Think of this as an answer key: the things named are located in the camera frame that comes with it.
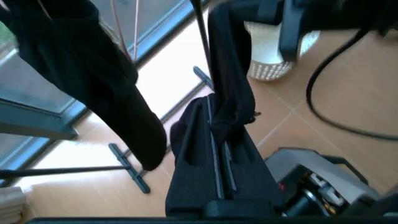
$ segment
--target green plant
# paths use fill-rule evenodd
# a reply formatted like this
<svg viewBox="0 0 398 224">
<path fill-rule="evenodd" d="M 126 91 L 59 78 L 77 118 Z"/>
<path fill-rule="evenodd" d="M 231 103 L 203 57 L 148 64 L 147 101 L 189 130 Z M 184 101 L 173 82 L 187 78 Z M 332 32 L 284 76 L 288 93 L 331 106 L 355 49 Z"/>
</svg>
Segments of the green plant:
<svg viewBox="0 0 398 224">
<path fill-rule="evenodd" d="M 4 25 L 2 22 L 0 22 L 0 46 L 9 42 L 14 35 L 12 32 Z"/>
</svg>

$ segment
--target woven plastic basket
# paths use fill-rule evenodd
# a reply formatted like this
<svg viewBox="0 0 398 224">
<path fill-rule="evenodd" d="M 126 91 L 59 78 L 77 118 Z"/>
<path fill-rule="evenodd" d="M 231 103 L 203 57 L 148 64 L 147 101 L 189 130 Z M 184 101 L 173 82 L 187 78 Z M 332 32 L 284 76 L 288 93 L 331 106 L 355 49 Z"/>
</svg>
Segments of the woven plastic basket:
<svg viewBox="0 0 398 224">
<path fill-rule="evenodd" d="M 284 62 L 279 52 L 280 26 L 255 22 L 245 22 L 244 25 L 252 41 L 252 60 L 248 75 L 256 80 L 270 82 L 288 74 L 294 63 Z M 319 38 L 319 33 L 319 31 L 314 31 L 302 38 L 300 57 L 314 45 Z"/>
</svg>

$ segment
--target stacked white object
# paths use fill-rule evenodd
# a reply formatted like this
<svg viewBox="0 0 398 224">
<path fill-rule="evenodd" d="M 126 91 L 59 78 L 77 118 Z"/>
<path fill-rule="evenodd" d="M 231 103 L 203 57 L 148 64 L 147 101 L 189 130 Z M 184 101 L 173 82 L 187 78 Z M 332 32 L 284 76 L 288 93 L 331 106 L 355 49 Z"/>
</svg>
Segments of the stacked white object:
<svg viewBox="0 0 398 224">
<path fill-rule="evenodd" d="M 0 224 L 11 224 L 21 219 L 26 196 L 20 187 L 0 188 Z"/>
<path fill-rule="evenodd" d="M 279 52 L 280 25 L 272 26 L 255 22 L 245 22 L 244 26 L 250 33 L 252 54 L 248 75 L 260 81 L 274 81 L 282 78 L 294 66 L 285 62 Z M 306 34 L 301 41 L 300 57 L 305 54 L 318 40 L 319 31 Z"/>
</svg>

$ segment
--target black cable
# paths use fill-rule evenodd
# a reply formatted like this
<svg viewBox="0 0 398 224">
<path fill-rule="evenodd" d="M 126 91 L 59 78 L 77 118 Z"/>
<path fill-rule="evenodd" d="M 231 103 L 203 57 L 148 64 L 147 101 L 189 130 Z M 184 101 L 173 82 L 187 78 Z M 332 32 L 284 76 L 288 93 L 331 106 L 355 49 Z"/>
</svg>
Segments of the black cable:
<svg viewBox="0 0 398 224">
<path fill-rule="evenodd" d="M 361 40 L 369 31 L 370 31 L 370 27 L 362 28 L 360 31 L 358 31 L 356 33 L 356 35 L 351 40 L 347 41 L 347 43 L 345 43 L 343 46 L 341 46 L 339 49 L 337 49 L 335 52 L 333 52 L 327 59 L 325 59 L 318 66 L 318 68 L 312 74 L 310 81 L 308 82 L 308 85 L 307 85 L 307 91 L 306 91 L 307 105 L 310 108 L 310 111 L 317 118 L 319 118 L 323 122 L 325 122 L 335 128 L 338 128 L 340 130 L 348 131 L 350 133 L 358 134 L 361 136 L 366 136 L 369 138 L 398 141 L 398 136 L 393 136 L 393 135 L 388 135 L 388 134 L 379 134 L 379 133 L 374 133 L 374 132 L 370 132 L 370 131 L 365 131 L 362 129 L 351 128 L 349 126 L 345 126 L 343 124 L 332 121 L 332 120 L 324 117 L 322 114 L 320 114 L 319 111 L 314 108 L 314 105 L 312 103 L 312 88 L 313 88 L 317 78 L 323 71 L 323 69 L 325 69 L 326 66 L 328 66 L 330 62 L 332 62 L 335 58 L 337 58 L 337 56 L 339 56 L 345 50 L 349 49 L 351 46 L 353 46 L 355 43 L 357 43 L 359 40 Z"/>
</svg>

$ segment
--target window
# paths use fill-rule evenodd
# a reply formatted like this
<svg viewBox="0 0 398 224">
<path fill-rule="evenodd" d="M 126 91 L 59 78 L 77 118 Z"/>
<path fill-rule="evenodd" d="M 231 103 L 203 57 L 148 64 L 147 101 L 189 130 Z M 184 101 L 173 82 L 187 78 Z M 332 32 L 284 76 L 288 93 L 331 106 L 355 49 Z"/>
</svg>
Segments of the window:
<svg viewBox="0 0 398 224">
<path fill-rule="evenodd" d="M 90 1 L 116 30 L 110 1 Z M 115 3 L 126 46 L 132 50 L 136 0 Z M 193 9 L 189 0 L 141 0 L 138 13 L 137 66 L 193 16 Z M 49 144 L 74 137 L 71 125 L 85 112 L 83 104 L 18 56 L 13 34 L 0 23 L 0 169 L 25 169 Z M 37 121 L 49 125 L 36 127 Z M 0 180 L 0 187 L 7 184 Z"/>
</svg>

